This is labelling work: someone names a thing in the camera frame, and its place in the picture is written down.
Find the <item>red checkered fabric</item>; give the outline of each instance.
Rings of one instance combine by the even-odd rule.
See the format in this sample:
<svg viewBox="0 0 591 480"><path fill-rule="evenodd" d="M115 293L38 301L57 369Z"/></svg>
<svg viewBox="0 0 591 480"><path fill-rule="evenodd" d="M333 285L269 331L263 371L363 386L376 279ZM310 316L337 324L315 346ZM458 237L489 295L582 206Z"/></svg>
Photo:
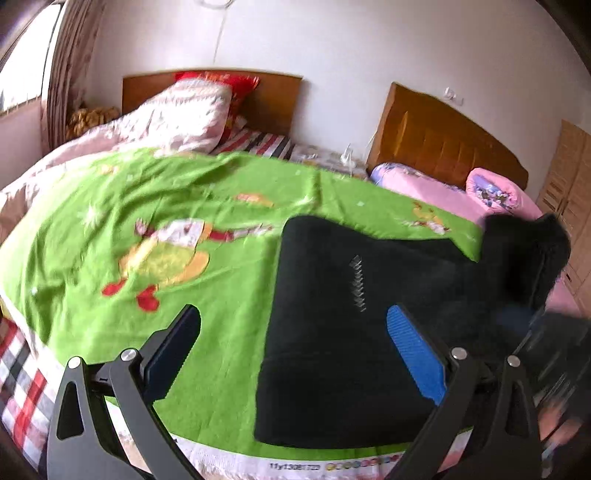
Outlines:
<svg viewBox="0 0 591 480"><path fill-rule="evenodd" d="M0 317L0 415L15 445L46 476L49 422L54 402L24 335Z"/></svg>

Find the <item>pink bedding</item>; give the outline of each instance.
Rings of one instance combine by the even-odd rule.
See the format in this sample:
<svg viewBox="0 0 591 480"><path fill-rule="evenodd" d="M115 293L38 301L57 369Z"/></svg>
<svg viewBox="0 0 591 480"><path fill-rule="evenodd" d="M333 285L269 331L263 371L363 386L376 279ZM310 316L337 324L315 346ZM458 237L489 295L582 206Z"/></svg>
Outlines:
<svg viewBox="0 0 591 480"><path fill-rule="evenodd" d="M533 200L516 184L484 168L475 168L470 172L466 180L466 191L397 163L377 166L371 174L371 179L385 189L430 203L478 224L484 216L491 213L511 213L527 219L535 219L542 215ZM488 197L483 199L482 189L479 188L482 179L502 192L503 201L496 202L494 198L491 201ZM546 306L557 312L580 315L579 307L562 278L556 281Z"/></svg>

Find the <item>wooden headboard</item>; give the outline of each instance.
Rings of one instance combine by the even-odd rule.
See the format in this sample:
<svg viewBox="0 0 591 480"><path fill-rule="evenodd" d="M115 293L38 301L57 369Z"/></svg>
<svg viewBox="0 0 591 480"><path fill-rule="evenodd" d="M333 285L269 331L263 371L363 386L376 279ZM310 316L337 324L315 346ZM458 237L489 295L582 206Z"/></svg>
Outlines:
<svg viewBox="0 0 591 480"><path fill-rule="evenodd" d="M174 83L174 75L178 71L124 77L122 113L126 114L135 110L147 99L170 87ZM261 79L259 85L244 100L240 114L248 120L248 128L278 135L289 134L302 77L254 70L187 69L182 71L258 76Z"/></svg>
<svg viewBox="0 0 591 480"><path fill-rule="evenodd" d="M473 168L503 175L525 189L528 173L490 133L435 97L393 83L384 107L368 170L396 162L465 188Z"/></svg>

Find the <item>electrical outlet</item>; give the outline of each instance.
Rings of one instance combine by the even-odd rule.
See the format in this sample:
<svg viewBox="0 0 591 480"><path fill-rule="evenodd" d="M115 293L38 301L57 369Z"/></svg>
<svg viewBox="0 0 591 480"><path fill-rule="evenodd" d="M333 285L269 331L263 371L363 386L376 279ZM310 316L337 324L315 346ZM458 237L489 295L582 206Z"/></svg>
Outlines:
<svg viewBox="0 0 591 480"><path fill-rule="evenodd" d="M443 93L443 98L445 98L445 100L448 100L451 103L455 103L458 106L464 105L464 98L459 97L457 93L449 87L445 89L445 92Z"/></svg>

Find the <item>white cable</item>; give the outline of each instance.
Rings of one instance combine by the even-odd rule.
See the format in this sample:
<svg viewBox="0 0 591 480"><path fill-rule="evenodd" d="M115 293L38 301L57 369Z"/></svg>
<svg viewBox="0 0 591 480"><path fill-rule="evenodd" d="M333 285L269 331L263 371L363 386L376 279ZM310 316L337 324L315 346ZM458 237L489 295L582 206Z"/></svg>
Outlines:
<svg viewBox="0 0 591 480"><path fill-rule="evenodd" d="M228 8L230 8L232 6L232 4L236 0L228 0L223 5L213 5L213 4L206 2L205 0L194 0L194 1L197 5L199 5L201 7L205 7L205 8L210 8L211 10L227 10Z"/></svg>
<svg viewBox="0 0 591 480"><path fill-rule="evenodd" d="M378 131L376 130L376 131L374 132L374 134L371 136L371 138L369 139L369 142L368 142L367 146L365 147L365 151L363 152L363 161L364 161L365 163L367 163L367 162L368 162L368 155L369 155L369 152L368 152L368 150L369 150L369 147L371 147L372 143L373 143L373 142L374 142L374 140L375 140L375 136L376 136L377 134L378 134Z"/></svg>
<svg viewBox="0 0 591 480"><path fill-rule="evenodd" d="M226 25L226 17L227 16L228 16L228 10L224 10L223 17L222 17L222 24L220 25L220 31L217 34L216 50L213 52L213 61L212 61L212 65L213 66L215 66L215 64L216 64L217 51L218 51L218 49L220 47L220 42L222 41L223 28Z"/></svg>

